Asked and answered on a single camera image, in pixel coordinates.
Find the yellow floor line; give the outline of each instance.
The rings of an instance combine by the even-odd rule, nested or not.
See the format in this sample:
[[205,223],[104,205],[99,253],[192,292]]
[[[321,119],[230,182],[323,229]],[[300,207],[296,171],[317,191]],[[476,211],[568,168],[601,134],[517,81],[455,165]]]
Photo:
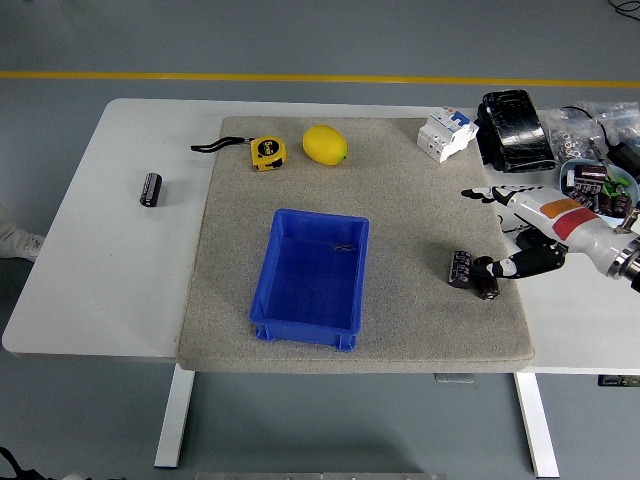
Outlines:
[[640,89],[640,81],[637,80],[431,77],[401,75],[0,71],[0,79],[1,78],[20,80],[180,80],[208,82],[396,83],[424,85],[509,85],[516,87]]

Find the table leg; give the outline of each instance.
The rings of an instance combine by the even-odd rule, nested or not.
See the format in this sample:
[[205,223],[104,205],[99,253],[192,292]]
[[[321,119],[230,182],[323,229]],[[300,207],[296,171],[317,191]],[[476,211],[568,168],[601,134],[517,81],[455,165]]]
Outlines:
[[155,467],[176,468],[178,466],[182,434],[187,421],[194,377],[195,372],[182,370],[176,364],[167,400],[167,410],[162,423],[162,432],[160,432]]
[[551,444],[551,435],[549,434],[547,417],[544,414],[536,374],[514,373],[513,376],[518,390],[520,409],[527,431],[535,475],[537,478],[559,478],[560,473]]

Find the white circuit breaker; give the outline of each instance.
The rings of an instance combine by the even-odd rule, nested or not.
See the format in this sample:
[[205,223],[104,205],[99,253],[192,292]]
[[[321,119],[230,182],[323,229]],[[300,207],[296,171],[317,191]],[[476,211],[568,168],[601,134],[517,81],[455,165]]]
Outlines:
[[418,133],[418,146],[442,163],[451,155],[467,148],[476,138],[478,126],[457,110],[442,107],[429,115]]

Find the white desk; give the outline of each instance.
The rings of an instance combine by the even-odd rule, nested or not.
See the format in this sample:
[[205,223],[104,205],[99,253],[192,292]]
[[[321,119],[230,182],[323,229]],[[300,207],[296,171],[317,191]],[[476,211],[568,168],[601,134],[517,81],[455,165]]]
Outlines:
[[[216,139],[228,116],[425,118],[430,111],[402,106],[111,102],[15,307],[4,347],[18,355],[175,361],[212,171],[211,157],[191,152],[189,145]],[[474,118],[473,109],[465,112]],[[556,183],[556,172],[503,175],[491,167],[486,170],[491,184]],[[142,208],[137,202],[148,172],[170,182],[166,197],[160,199],[162,209]],[[526,372],[640,374],[640,324],[635,313],[640,297],[628,282],[606,279],[586,257],[569,255],[563,269],[519,280],[519,288],[536,349]],[[180,408],[185,402],[188,405],[188,395],[181,397]]]

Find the yellow tape measure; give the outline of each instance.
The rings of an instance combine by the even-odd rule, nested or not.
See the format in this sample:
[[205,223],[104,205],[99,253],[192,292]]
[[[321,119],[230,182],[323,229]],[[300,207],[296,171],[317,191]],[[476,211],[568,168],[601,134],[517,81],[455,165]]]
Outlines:
[[281,167],[287,161],[287,149],[279,137],[260,137],[251,140],[251,161],[259,172]]

